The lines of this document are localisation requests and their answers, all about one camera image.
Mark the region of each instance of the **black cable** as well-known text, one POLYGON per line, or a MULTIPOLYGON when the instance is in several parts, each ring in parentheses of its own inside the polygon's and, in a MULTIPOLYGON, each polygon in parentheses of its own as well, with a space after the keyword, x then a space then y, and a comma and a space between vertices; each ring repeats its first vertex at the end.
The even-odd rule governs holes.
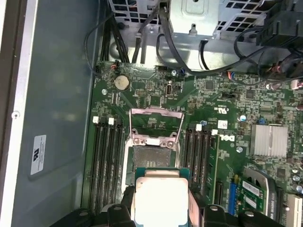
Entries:
POLYGON ((103 76, 103 73, 98 73, 98 72, 96 72, 96 71, 93 69, 93 67, 92 67, 92 65, 91 65, 91 63, 90 63, 90 61, 89 61, 88 39, 89 39, 89 36, 90 36, 97 28, 101 27, 101 26, 102 26, 107 20, 109 20, 113 15, 114 15, 114 14, 111 13, 111 14, 109 14, 107 17, 105 17, 105 18, 104 18, 102 21, 100 21, 96 26, 94 26, 89 32, 87 32, 87 34, 86 34, 86 36, 85 36, 85 38, 84 38, 84 52, 85 52, 85 59, 86 59, 86 62, 87 62, 87 64, 88 64, 88 66, 89 66, 90 71, 91 71, 94 75, 99 76, 99 77, 102 77, 102 76, 103 76))
MULTIPOLYGON (((238 41, 240 39, 240 37, 242 37, 244 34, 248 33, 248 32, 256 32, 256 31, 260 31, 263 27, 252 27, 252 28, 249 28, 249 29, 246 29, 244 30, 243 32, 240 33, 240 35, 237 36, 237 38, 235 39, 234 43, 233 43, 233 49, 236 53, 236 55, 242 59, 245 57, 244 54, 241 53, 241 51, 239 50, 239 47, 238 47, 238 41)), ((257 67, 257 63, 252 60, 252 59, 248 59, 247 60, 249 63, 255 65, 257 67)))
MULTIPOLYGON (((149 15, 149 17, 144 21, 144 23, 141 24, 138 33, 142 35, 143 29, 152 21, 158 14, 159 7, 158 5, 153 9, 152 13, 149 15)), ((136 38, 136 44, 135 44, 135 49, 134 49, 134 55, 132 58, 132 63, 137 63, 138 55, 139 55, 139 50, 141 46, 141 38, 142 37, 137 37, 136 38)))
POLYGON ((164 59, 161 57, 160 55, 160 52, 159 52, 159 48, 160 48, 160 38, 163 37, 164 34, 159 34, 158 37, 157 37, 157 42, 156 42, 156 54, 157 54, 157 57, 158 57, 158 60, 161 62, 161 64, 167 66, 168 68, 170 69, 173 69, 173 70, 180 70, 181 68, 178 68, 174 65, 171 65, 170 63, 167 63, 166 61, 164 61, 164 59))
POLYGON ((181 68, 183 68, 186 72, 188 72, 189 74, 196 76, 196 77, 202 77, 205 78, 206 76, 215 74, 215 73, 220 73, 223 71, 227 71, 230 70, 232 68, 237 67, 238 65, 241 65, 242 63, 244 63, 245 61, 247 61, 248 59, 251 59, 252 57, 256 56, 257 54, 265 51, 267 49, 267 47, 263 47, 259 50, 256 50, 255 52, 251 53, 250 55, 240 59, 239 61, 230 64, 230 65, 226 65, 224 67, 215 69, 215 70, 209 70, 209 71, 192 71, 190 68, 188 68, 188 66, 185 64, 185 62, 182 60, 182 58, 180 57, 173 41, 171 38, 171 34, 170 34, 170 30, 169 30, 169 23, 168 20, 166 18, 166 13, 164 9, 160 9, 160 20, 161 20, 161 24, 162 24, 162 28, 163 28, 163 32, 164 32, 164 36, 166 39, 166 42, 169 46, 169 49, 172 53, 172 55, 174 56, 174 58, 176 59, 176 61, 178 62, 178 64, 180 65, 181 68))
POLYGON ((117 21, 116 21, 116 19, 114 17, 111 18, 111 23, 112 23, 112 31, 113 31, 115 42, 117 44, 118 51, 119 51, 119 47, 118 46, 120 46, 123 62, 129 63, 127 49, 126 49, 124 40, 123 40, 123 38, 121 36, 121 33, 120 33, 119 29, 118 29, 117 21))
POLYGON ((206 62, 205 62, 205 59, 204 59, 204 48, 205 48, 205 45, 208 43, 208 41, 204 41, 202 40, 200 45, 201 45, 201 48, 200 48, 200 58, 201 58, 201 62, 202 62, 202 65, 204 67, 205 70, 209 70, 206 62))

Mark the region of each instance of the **heatsink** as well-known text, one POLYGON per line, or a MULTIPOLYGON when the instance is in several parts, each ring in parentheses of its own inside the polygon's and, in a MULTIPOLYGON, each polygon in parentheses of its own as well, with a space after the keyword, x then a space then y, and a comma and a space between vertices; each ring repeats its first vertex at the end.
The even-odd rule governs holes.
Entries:
POLYGON ((250 154, 286 157, 287 140, 287 127, 255 124, 251 127, 250 154))

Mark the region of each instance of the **white sticker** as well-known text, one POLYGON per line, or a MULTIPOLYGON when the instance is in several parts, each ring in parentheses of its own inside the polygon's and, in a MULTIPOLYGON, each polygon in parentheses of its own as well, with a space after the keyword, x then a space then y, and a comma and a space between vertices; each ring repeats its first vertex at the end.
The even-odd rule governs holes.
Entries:
POLYGON ((253 201, 253 200, 251 200, 250 198, 248 198, 247 196, 246 196, 246 198, 245 198, 245 201, 250 205, 250 206, 252 206, 253 208, 257 208, 257 204, 253 201))
POLYGON ((30 170, 31 175, 43 170, 45 143, 46 135, 35 136, 32 156, 32 168, 30 170))
POLYGON ((218 120, 218 129, 227 129, 228 121, 218 120))
POLYGON ((260 190, 258 188, 250 185, 249 183, 246 183, 245 181, 243 181, 242 186, 248 191, 254 193, 256 196, 260 196, 260 190))

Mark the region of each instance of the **ventilation hole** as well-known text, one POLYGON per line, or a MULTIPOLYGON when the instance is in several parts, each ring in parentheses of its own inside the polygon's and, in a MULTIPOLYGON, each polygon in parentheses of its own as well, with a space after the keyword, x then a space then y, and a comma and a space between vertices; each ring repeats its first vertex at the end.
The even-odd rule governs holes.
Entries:
POLYGON ((153 10, 153 6, 147 6, 147 10, 152 11, 153 10))
POLYGON ((126 17, 124 13, 115 13, 115 17, 126 17))
POLYGON ((255 22, 255 21, 256 21, 255 18, 246 18, 244 22, 253 23, 253 22, 255 22))
POLYGON ((147 18, 147 14, 140 13, 140 18, 147 18))
POLYGON ((254 5, 254 4, 247 4, 246 6, 245 6, 245 9, 250 9, 250 10, 252 10, 252 9, 254 9, 256 7, 256 5, 254 5))
POLYGON ((232 26, 232 27, 237 27, 237 26, 239 26, 239 24, 240 24, 240 23, 235 23, 235 22, 233 22, 233 23, 231 23, 230 26, 232 26))
POLYGON ((229 2, 228 4, 227 4, 227 8, 231 8, 232 7, 232 5, 233 5, 233 2, 229 2))
POLYGON ((134 0, 128 0, 128 1, 127 1, 127 4, 128 4, 129 6, 133 6, 133 5, 137 4, 137 2, 134 1, 134 0))
POLYGON ((131 17, 138 17, 138 14, 137 13, 130 13, 129 14, 131 17))
POLYGON ((241 9, 241 8, 243 8, 243 6, 245 6, 244 3, 236 3, 236 4, 233 6, 233 8, 235 8, 235 9, 241 9))
POLYGON ((138 9, 137 9, 137 7, 131 7, 131 8, 129 8, 129 11, 131 11, 131 12, 138 12, 138 9))
POLYGON ((114 4, 119 4, 119 5, 126 5, 125 0, 113 0, 114 4))
POLYGON ((126 6, 115 6, 115 10, 118 10, 118 11, 127 11, 127 7, 126 6))
POLYGON ((240 27, 247 28, 248 26, 249 26, 249 24, 244 24, 244 23, 240 24, 240 27))
POLYGON ((244 30, 244 28, 238 28, 235 32, 243 32, 244 30))
POLYGON ((235 19, 235 21, 243 21, 245 19, 245 17, 237 17, 236 19, 235 19))
POLYGON ((229 28, 226 29, 226 31, 233 32, 235 29, 236 29, 236 28, 234 28, 234 27, 229 27, 229 28))

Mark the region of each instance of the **pcie slot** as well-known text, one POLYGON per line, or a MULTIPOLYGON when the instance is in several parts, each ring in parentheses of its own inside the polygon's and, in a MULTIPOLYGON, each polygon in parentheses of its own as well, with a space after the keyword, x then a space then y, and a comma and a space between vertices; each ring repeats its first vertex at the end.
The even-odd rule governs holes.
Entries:
POLYGON ((199 178, 201 179, 201 194, 205 196, 206 191, 206 183, 208 178, 208 169, 209 169, 209 147, 210 147, 210 133, 208 131, 201 132, 203 139, 201 140, 201 149, 202 156, 200 165, 202 165, 200 169, 199 178))
POLYGON ((104 124, 103 130, 100 134, 99 140, 99 148, 98 148, 98 186, 97 186, 97 194, 96 194, 96 211, 95 213, 100 213, 103 205, 104 200, 104 167, 105 167, 105 152, 107 147, 107 132, 108 132, 108 125, 107 123, 104 124))
POLYGON ((228 199, 228 212, 231 215, 235 215, 236 194, 237 194, 237 185, 232 182, 229 189, 229 199, 228 199))
POLYGON ((113 173, 113 197, 111 203, 116 202, 117 197, 117 187, 118 187, 118 180, 119 180, 119 164, 120 164, 120 152, 121 152, 121 145, 122 145, 122 134, 123 134, 123 128, 122 124, 118 122, 116 123, 116 141, 115 141, 115 152, 114 152, 114 159, 113 159, 113 165, 114 165, 114 173, 113 173))
POLYGON ((116 127, 114 125, 109 126, 108 132, 108 143, 106 151, 106 163, 105 163, 105 183, 104 183, 104 202, 103 206, 110 203, 110 187, 111 187, 111 175, 112 175, 112 162, 113 162, 113 152, 115 145, 115 133, 116 127))
POLYGON ((217 181, 214 193, 214 203, 217 205, 222 205, 223 201, 223 182, 217 181))
POLYGON ((284 190, 283 188, 277 187, 277 200, 276 200, 276 222, 282 223, 283 210, 284 210, 284 190))

